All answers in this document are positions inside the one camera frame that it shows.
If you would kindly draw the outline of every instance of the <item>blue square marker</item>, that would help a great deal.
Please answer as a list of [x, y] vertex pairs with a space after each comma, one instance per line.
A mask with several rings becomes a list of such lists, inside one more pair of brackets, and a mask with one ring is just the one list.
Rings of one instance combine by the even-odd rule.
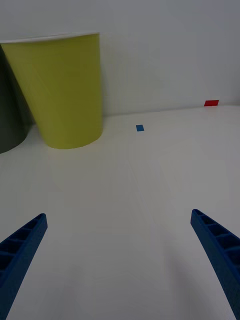
[[136, 125], [136, 130], [137, 131], [144, 131], [144, 126], [142, 124], [137, 124]]

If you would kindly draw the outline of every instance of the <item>white wall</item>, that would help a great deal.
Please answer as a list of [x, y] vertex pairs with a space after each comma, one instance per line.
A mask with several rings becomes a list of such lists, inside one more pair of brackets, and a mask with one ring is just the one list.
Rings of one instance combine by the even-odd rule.
[[108, 114], [240, 100], [239, 0], [3, 0], [0, 40], [100, 31]]

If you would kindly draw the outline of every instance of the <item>blue plastic ribs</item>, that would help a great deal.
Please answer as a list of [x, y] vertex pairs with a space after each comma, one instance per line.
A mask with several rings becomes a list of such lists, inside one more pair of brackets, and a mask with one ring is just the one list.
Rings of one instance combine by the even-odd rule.
[[0, 243], [0, 320], [5, 320], [47, 230], [41, 213]]
[[240, 320], [240, 239], [196, 209], [191, 213], [191, 225], [211, 262], [236, 320]]

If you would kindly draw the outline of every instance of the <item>yellow paper cup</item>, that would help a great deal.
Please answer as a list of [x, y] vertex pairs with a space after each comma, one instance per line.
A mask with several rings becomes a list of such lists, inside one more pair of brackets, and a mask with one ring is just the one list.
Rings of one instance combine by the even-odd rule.
[[99, 34], [1, 43], [46, 144], [82, 147], [103, 130]]

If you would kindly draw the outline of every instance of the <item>red square marker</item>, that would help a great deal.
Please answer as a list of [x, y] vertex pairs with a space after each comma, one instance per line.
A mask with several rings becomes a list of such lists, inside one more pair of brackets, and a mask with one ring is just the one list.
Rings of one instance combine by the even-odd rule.
[[204, 107], [216, 107], [219, 104], [219, 100], [206, 100]]

